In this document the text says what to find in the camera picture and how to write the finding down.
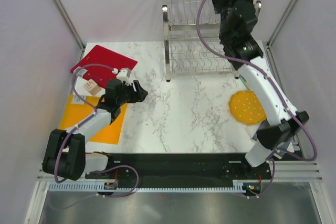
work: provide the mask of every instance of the marble countertop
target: marble countertop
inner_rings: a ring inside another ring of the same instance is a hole
[[[129,104],[118,145],[89,142],[87,152],[236,153],[252,148],[258,125],[239,123],[229,111],[231,95],[246,89],[233,74],[166,82],[162,42],[88,43],[85,55],[95,45],[137,60],[132,74],[149,95],[142,103]],[[89,95],[84,83],[79,78],[76,88]]]

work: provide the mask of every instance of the dish rack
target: dish rack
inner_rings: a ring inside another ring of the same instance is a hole
[[[162,0],[166,81],[174,76],[236,73],[231,63],[208,51],[196,31],[196,16],[202,0]],[[205,3],[200,28],[205,41],[215,51],[219,43],[220,15],[211,0]]]

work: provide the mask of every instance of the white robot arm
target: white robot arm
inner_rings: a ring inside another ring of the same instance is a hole
[[[63,178],[77,180],[83,173],[106,168],[108,157],[100,153],[87,154],[85,145],[115,121],[122,105],[143,102],[148,95],[138,80],[129,80],[130,73],[130,69],[121,69],[116,79],[109,80],[95,110],[82,121],[65,130],[51,132],[42,165],[44,172],[55,174],[56,170]]]
[[[221,15],[219,38],[224,46],[225,55],[240,60],[229,61],[252,87],[270,125],[257,131],[258,140],[245,156],[251,167],[257,167],[278,147],[291,141],[300,130],[289,111],[303,124],[308,121],[309,116],[305,111],[298,112],[282,92],[267,66],[266,59],[263,58],[262,50],[250,34],[258,22],[261,2],[258,0],[212,0],[212,2],[215,12]],[[274,83],[279,93],[269,80]],[[286,101],[286,108],[279,96]]]

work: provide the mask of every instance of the yellow mat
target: yellow mat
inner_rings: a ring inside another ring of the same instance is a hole
[[[231,114],[247,125],[258,124],[266,120],[266,114],[253,91],[238,91],[231,96],[229,108]]]
[[[92,107],[87,104],[72,104],[73,97],[74,95],[70,95],[69,97],[65,112],[59,125],[61,130],[65,130],[66,128],[75,125],[92,112]],[[97,105],[99,97],[86,97],[86,100],[93,105]],[[127,104],[122,106],[120,115],[117,117],[117,119],[112,124],[98,132],[90,140],[90,142],[118,144],[126,108]]]

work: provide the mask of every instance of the yellow round sponge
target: yellow round sponge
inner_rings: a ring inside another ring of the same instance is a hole
[[[247,125],[258,124],[266,119],[256,94],[253,91],[238,91],[231,96],[229,108],[231,114],[240,122]]]

